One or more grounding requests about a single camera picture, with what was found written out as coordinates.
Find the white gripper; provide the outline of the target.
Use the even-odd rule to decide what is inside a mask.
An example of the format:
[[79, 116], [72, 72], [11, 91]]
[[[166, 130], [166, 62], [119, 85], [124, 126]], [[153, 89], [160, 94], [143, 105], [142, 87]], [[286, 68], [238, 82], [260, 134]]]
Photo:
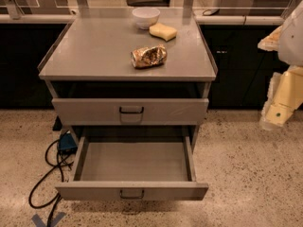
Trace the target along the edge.
[[267, 130], [283, 127], [303, 103], [303, 1], [283, 23], [258, 43], [265, 51], [278, 51], [278, 57], [290, 65], [283, 74], [274, 73], [267, 101], [261, 111], [260, 126]]

